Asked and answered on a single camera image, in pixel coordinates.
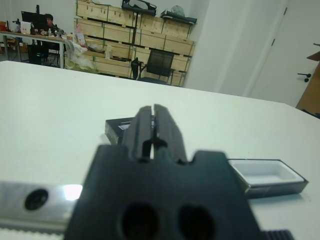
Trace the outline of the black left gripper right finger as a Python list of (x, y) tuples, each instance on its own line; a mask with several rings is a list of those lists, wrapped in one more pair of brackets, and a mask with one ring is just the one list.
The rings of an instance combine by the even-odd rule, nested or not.
[(153, 139), (156, 150), (165, 148), (173, 162), (187, 164), (182, 133), (169, 110), (160, 104), (154, 105)]

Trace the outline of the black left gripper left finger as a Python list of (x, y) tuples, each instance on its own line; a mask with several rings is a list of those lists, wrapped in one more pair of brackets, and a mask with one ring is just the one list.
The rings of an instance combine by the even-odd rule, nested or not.
[(141, 107), (124, 131), (123, 145), (127, 148), (128, 157), (137, 162), (150, 162), (153, 139), (152, 108)]

